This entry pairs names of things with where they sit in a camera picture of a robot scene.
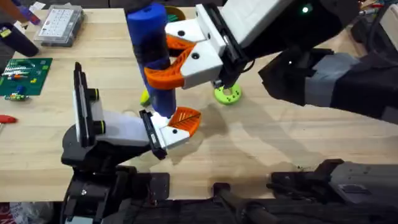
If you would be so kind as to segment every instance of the yellow-green object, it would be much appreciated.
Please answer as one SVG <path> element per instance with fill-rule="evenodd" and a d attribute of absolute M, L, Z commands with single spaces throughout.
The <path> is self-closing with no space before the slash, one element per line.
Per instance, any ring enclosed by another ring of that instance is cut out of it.
<path fill-rule="evenodd" d="M 242 96 L 242 89 L 238 84 L 233 85 L 230 89 L 231 94 L 225 95 L 224 94 L 224 87 L 220 87 L 214 90 L 214 96 L 216 99 L 224 104 L 224 105 L 231 105 L 239 101 Z"/>
<path fill-rule="evenodd" d="M 169 22 L 175 22 L 178 21 L 178 17 L 176 15 L 167 15 L 167 20 Z"/>
<path fill-rule="evenodd" d="M 10 35 L 10 34 L 11 34 L 11 30 L 9 30 L 9 29 L 5 29 L 5 30 L 3 30 L 3 31 L 0 32 L 0 36 L 1 36 L 2 38 L 6 38 L 6 37 L 8 37 L 8 35 Z"/>
<path fill-rule="evenodd" d="M 141 99 L 140 99 L 139 104 L 141 104 L 141 106 L 150 105 L 148 90 L 145 89 L 144 91 L 142 91 Z"/>
<path fill-rule="evenodd" d="M 181 11 L 181 9 L 174 7 L 174 6 L 165 6 L 167 15 L 173 15 L 177 17 L 176 21 L 185 20 L 185 15 Z"/>

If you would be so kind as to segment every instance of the red object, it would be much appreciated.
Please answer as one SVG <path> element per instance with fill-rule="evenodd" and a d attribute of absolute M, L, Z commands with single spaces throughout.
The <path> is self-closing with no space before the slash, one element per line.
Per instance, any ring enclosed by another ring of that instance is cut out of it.
<path fill-rule="evenodd" d="M 199 111 L 179 106 L 168 126 L 188 131 L 189 136 L 192 137 L 199 127 L 200 120 L 201 114 Z"/>
<path fill-rule="evenodd" d="M 11 123 L 16 123 L 17 119 L 13 118 L 12 116 L 8 115 L 0 115 L 0 123 L 2 124 L 11 124 Z"/>
<path fill-rule="evenodd" d="M 26 19 L 30 20 L 31 23 L 38 25 L 40 24 L 40 19 L 33 14 L 27 7 L 19 6 L 20 12 L 25 16 Z"/>
<path fill-rule="evenodd" d="M 0 203 L 0 223 L 16 224 L 10 211 L 10 204 L 8 202 Z"/>
<path fill-rule="evenodd" d="M 373 5 L 371 5 L 372 8 L 382 8 L 384 5 L 383 4 L 379 4 L 379 3 L 375 3 Z"/>
<path fill-rule="evenodd" d="M 23 75 L 12 75 L 11 76 L 11 78 L 14 78 L 14 79 L 21 79 L 21 78 L 24 78 L 24 77 L 26 77 L 26 76 L 23 76 Z"/>

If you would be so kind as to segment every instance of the red handle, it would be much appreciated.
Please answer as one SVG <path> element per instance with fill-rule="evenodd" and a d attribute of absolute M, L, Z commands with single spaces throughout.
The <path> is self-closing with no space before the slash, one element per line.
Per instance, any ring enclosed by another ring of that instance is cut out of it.
<path fill-rule="evenodd" d="M 382 8 L 384 5 L 383 4 L 379 4 L 379 3 L 374 3 L 373 5 L 371 5 L 372 8 Z"/>
<path fill-rule="evenodd" d="M 0 123 L 10 124 L 10 123 L 16 123 L 16 122 L 17 122 L 17 119 L 13 118 L 12 116 L 0 115 Z"/>

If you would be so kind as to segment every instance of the green ring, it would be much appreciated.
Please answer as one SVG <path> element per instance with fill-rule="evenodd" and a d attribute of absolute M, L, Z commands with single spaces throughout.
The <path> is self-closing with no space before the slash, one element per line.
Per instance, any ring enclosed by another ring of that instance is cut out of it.
<path fill-rule="evenodd" d="M 238 84 L 235 84 L 230 88 L 232 93 L 231 95 L 225 95 L 223 90 L 223 86 L 215 89 L 214 96 L 220 103 L 224 105 L 232 105 L 238 102 L 239 99 L 242 97 L 242 89 Z"/>

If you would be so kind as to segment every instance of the blue cylinder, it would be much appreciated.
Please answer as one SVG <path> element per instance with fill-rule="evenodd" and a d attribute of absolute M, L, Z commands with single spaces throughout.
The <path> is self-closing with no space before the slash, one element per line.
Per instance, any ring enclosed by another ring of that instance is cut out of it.
<path fill-rule="evenodd" d="M 164 70 L 170 66 L 166 44 L 165 26 L 167 13 L 163 5 L 152 3 L 147 7 L 129 13 L 127 25 L 139 64 L 144 84 L 149 92 L 150 102 L 161 116 L 170 118 L 176 110 L 175 90 L 152 88 L 144 74 L 144 67 Z"/>

